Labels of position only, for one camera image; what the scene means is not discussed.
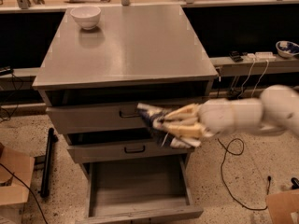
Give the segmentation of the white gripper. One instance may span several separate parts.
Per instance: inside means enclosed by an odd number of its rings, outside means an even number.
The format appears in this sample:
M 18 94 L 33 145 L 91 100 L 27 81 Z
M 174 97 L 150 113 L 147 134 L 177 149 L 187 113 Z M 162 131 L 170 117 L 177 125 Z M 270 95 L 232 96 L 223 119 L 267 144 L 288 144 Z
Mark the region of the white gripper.
M 196 118 L 199 112 L 200 122 L 192 125 L 164 123 L 163 127 L 177 137 L 201 138 L 214 134 L 227 134 L 235 130 L 235 117 L 230 101 L 226 99 L 211 99 L 199 104 L 185 105 L 170 112 L 164 118 L 167 120 Z

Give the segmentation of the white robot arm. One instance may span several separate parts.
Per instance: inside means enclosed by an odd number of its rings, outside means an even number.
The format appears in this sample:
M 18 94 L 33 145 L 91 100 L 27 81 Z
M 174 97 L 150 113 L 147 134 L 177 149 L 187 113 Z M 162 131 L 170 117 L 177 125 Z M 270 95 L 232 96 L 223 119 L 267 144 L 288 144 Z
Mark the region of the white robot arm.
M 263 90 L 259 98 L 210 99 L 167 114 L 162 127 L 187 138 L 237 132 L 278 135 L 285 130 L 298 135 L 299 95 L 287 86 L 274 85 Z

